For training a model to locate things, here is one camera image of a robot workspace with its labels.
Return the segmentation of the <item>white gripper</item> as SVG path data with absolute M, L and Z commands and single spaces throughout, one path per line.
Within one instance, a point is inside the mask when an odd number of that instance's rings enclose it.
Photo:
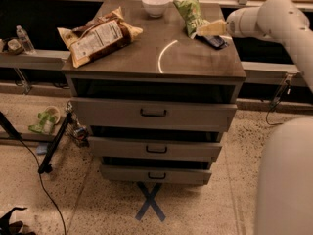
M 247 9 L 239 9 L 232 12 L 226 22 L 217 20 L 212 23 L 204 24 L 197 28 L 197 36 L 218 36 L 227 31 L 232 37 L 250 36 L 250 18 Z

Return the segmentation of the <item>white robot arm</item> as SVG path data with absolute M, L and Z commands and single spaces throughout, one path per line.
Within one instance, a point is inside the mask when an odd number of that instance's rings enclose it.
M 259 7 L 245 7 L 226 20 L 204 23 L 197 36 L 229 33 L 281 44 L 313 92 L 313 31 L 308 18 L 291 0 L 266 0 Z

